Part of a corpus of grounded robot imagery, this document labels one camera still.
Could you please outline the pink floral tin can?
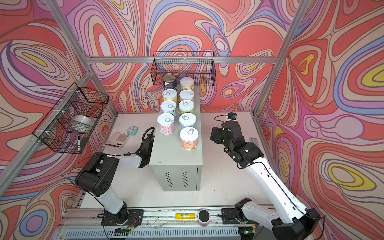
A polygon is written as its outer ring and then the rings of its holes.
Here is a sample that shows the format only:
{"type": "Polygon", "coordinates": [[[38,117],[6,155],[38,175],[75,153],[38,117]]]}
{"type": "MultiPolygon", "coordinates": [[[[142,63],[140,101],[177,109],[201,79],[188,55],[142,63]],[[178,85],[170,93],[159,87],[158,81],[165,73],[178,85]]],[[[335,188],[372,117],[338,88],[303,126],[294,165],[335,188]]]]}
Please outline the pink floral tin can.
{"type": "Polygon", "coordinates": [[[163,113],[157,118],[157,123],[160,132],[163,135],[170,135],[175,131],[175,117],[173,114],[163,113]]]}

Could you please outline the orange labelled tin can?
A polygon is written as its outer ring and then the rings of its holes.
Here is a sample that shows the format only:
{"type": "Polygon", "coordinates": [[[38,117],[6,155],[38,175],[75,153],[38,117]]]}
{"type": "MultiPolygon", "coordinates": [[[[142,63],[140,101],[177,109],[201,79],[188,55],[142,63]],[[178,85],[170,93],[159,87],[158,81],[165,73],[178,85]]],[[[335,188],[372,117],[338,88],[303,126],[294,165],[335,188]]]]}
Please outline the orange labelled tin can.
{"type": "Polygon", "coordinates": [[[198,146],[199,131],[193,127],[185,127],[180,131],[180,139],[182,148],[192,151],[198,146]]]}

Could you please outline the small hidden tin can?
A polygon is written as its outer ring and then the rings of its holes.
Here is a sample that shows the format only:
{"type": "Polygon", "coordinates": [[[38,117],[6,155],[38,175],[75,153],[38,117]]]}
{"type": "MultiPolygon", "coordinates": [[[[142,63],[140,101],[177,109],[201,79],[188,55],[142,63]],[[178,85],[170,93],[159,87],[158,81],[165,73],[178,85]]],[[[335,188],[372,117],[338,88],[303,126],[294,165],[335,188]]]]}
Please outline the small hidden tin can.
{"type": "Polygon", "coordinates": [[[197,117],[192,113],[184,113],[179,117],[180,128],[195,127],[197,117]]]}

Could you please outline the white labelled tin can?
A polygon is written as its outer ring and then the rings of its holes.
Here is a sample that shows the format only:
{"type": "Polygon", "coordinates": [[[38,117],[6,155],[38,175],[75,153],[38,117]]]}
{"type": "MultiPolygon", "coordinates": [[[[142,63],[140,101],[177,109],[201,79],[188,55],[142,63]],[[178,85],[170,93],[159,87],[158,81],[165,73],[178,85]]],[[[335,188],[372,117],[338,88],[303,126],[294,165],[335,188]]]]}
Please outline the white labelled tin can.
{"type": "Polygon", "coordinates": [[[172,114],[174,117],[177,115],[177,103],[173,100],[166,100],[161,103],[162,113],[172,114]]]}

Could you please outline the yellow green tin can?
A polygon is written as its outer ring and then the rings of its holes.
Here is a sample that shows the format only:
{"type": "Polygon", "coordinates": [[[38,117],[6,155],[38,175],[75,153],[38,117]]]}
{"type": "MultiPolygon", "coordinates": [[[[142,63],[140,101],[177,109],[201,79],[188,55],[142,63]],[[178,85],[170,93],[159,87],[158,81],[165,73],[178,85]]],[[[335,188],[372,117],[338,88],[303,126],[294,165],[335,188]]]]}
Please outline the yellow green tin can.
{"type": "Polygon", "coordinates": [[[194,114],[195,104],[191,100],[183,100],[179,103],[179,110],[181,115],[185,113],[194,114]]]}

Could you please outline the pink labelled tin can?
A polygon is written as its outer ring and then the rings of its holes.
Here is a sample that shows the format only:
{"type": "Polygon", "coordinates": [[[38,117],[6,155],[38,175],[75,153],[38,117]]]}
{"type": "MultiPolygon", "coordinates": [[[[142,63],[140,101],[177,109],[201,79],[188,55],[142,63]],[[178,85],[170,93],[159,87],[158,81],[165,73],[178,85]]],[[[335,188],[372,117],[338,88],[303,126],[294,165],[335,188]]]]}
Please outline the pink labelled tin can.
{"type": "Polygon", "coordinates": [[[179,94],[180,101],[192,101],[194,102],[195,100],[195,93],[192,90],[182,90],[179,94]]]}

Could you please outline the yellow labelled tin can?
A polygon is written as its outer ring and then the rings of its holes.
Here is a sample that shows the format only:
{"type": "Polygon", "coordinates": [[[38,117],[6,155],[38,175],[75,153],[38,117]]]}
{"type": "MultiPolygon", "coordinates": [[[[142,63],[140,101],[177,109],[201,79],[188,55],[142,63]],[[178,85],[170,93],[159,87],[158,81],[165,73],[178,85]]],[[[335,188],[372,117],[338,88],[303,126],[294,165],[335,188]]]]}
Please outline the yellow labelled tin can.
{"type": "Polygon", "coordinates": [[[174,101],[178,102],[178,92],[174,89],[164,90],[162,93],[163,101],[174,101]]]}

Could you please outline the green orange labelled can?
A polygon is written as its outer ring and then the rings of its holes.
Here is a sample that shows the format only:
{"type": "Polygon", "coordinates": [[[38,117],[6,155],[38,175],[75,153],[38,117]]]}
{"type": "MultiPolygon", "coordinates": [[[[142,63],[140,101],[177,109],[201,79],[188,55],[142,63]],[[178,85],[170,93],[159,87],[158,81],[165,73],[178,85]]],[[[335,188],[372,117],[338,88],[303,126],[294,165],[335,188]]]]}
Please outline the green orange labelled can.
{"type": "Polygon", "coordinates": [[[181,90],[191,90],[194,91],[195,88],[195,80],[191,77],[184,77],[180,79],[181,90]]]}

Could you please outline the blue labelled tin can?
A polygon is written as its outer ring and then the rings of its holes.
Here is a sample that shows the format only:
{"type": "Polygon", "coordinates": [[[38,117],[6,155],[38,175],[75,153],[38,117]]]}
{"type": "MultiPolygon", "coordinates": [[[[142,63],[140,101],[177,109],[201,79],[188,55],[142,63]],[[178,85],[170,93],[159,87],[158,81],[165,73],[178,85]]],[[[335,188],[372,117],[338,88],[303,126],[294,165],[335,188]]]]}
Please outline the blue labelled tin can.
{"type": "Polygon", "coordinates": [[[177,90],[177,77],[174,74],[163,75],[162,82],[164,90],[177,90]]]}

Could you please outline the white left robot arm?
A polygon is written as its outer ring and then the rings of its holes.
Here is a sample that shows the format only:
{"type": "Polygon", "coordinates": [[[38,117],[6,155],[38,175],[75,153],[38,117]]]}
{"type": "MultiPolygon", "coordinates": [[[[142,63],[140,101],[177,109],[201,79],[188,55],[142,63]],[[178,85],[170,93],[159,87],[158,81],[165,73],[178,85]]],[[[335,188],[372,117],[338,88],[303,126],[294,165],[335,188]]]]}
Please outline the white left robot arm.
{"type": "Polygon", "coordinates": [[[92,195],[104,207],[105,224],[124,225],[129,219],[127,204],[118,197],[112,187],[116,171],[140,169],[147,166],[153,149],[155,136],[144,133],[138,150],[122,155],[97,152],[75,178],[75,185],[92,195]]]}

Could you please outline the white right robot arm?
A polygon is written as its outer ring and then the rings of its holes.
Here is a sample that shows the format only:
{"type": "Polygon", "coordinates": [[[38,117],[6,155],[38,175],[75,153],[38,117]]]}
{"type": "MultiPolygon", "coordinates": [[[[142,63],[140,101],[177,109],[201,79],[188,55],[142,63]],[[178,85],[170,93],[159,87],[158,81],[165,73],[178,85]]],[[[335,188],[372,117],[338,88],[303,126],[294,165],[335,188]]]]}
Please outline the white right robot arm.
{"type": "Polygon", "coordinates": [[[314,232],[322,219],[319,212],[307,208],[288,190],[260,148],[245,140],[237,121],[213,127],[210,140],[224,146],[224,152],[257,181],[275,207],[270,210],[244,198],[235,204],[241,221],[258,223],[272,231],[277,240],[305,240],[314,232]]]}

